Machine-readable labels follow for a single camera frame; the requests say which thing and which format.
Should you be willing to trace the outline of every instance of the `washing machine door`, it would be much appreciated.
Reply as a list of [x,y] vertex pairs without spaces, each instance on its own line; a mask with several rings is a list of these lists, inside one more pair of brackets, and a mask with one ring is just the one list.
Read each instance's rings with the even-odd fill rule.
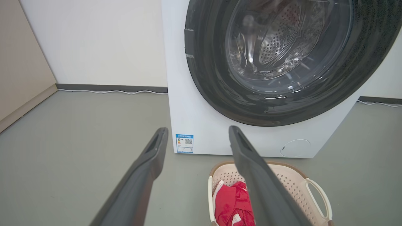
[[289,125],[354,93],[389,51],[401,15],[399,0],[190,0],[185,53],[218,112]]

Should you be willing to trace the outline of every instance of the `white cable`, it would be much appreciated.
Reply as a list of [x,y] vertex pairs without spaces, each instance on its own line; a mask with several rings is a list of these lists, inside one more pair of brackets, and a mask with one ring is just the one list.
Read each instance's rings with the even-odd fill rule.
[[140,92],[150,92],[150,93],[154,93],[154,94],[168,94],[167,92],[152,92],[149,90],[141,90],[138,92],[123,92],[120,90],[112,90],[112,91],[104,91],[104,92],[97,92],[97,91],[92,91],[92,90],[66,90],[66,89],[59,89],[60,91],[67,91],[67,92],[93,92],[93,93],[99,93],[99,94],[103,94],[103,93],[110,93],[110,92],[121,92],[121,93],[125,93],[128,95],[133,95],[133,94],[137,94]]
[[[138,92],[123,92],[123,91],[120,91],[120,90],[112,90],[112,91],[104,91],[104,92],[97,92],[97,91],[92,91],[92,90],[66,90],[66,89],[59,89],[59,90],[60,91],[66,91],[66,92],[93,92],[93,93],[98,93],[98,94],[110,93],[110,92],[121,92],[121,93],[125,93],[125,94],[128,94],[128,95],[133,95],[133,94],[137,94],[137,93],[141,93],[141,92],[149,92],[149,93],[154,93],[154,94],[168,94],[167,92],[153,92],[153,91],[149,91],[149,90],[141,90],[141,91],[138,91]],[[379,105],[385,105],[385,106],[388,106],[388,107],[402,107],[402,105],[394,105],[394,106],[392,106],[392,105],[387,105],[387,104],[379,103],[379,102],[366,103],[366,102],[359,101],[359,100],[357,100],[357,102],[365,104],[365,105],[379,104]]]
[[402,105],[387,105],[387,104],[379,103],[379,102],[366,103],[366,102],[359,101],[359,100],[357,100],[357,102],[362,103],[362,104],[365,104],[365,105],[375,105],[375,104],[379,104],[379,105],[385,105],[385,106],[388,106],[388,107],[402,107]]

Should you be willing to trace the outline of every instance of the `beige cabinet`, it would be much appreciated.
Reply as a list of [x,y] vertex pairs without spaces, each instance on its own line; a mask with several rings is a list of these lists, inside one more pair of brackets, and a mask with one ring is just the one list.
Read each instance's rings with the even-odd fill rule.
[[57,91],[18,0],[0,0],[0,132]]

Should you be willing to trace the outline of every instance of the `sticker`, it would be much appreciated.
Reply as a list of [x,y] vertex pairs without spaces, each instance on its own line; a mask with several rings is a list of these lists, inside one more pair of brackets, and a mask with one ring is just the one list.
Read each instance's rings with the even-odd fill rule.
[[194,145],[193,135],[176,134],[177,153],[192,153]]

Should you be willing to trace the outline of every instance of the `red cloth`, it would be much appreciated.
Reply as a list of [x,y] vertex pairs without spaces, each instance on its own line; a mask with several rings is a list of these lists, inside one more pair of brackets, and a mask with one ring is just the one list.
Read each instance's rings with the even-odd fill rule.
[[250,198],[244,182],[239,181],[232,187],[223,185],[217,192],[215,219],[219,226],[255,226]]

